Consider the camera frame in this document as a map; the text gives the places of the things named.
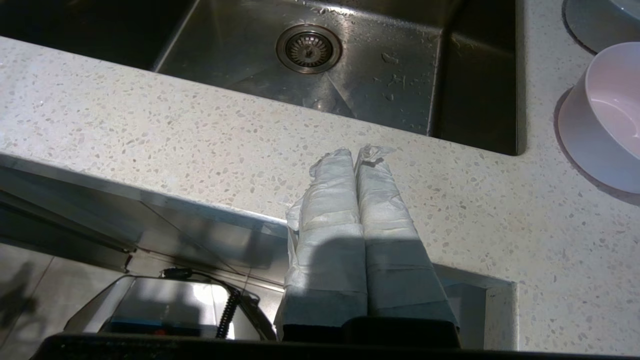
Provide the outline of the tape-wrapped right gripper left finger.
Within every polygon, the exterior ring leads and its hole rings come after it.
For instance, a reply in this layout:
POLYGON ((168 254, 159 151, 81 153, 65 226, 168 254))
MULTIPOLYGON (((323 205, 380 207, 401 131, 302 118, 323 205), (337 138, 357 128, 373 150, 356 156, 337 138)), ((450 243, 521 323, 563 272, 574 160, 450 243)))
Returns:
POLYGON ((364 231, 352 153, 339 148, 310 168, 286 212, 289 267, 275 317, 279 341, 331 342, 368 314, 364 231))

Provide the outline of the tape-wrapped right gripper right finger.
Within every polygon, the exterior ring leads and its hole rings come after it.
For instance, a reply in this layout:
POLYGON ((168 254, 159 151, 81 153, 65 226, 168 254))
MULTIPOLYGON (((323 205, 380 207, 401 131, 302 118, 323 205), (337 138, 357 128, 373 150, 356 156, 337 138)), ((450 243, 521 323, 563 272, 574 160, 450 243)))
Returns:
POLYGON ((392 152, 388 146, 365 145, 354 169, 365 239, 368 312, 374 317, 457 324, 386 162, 392 152))

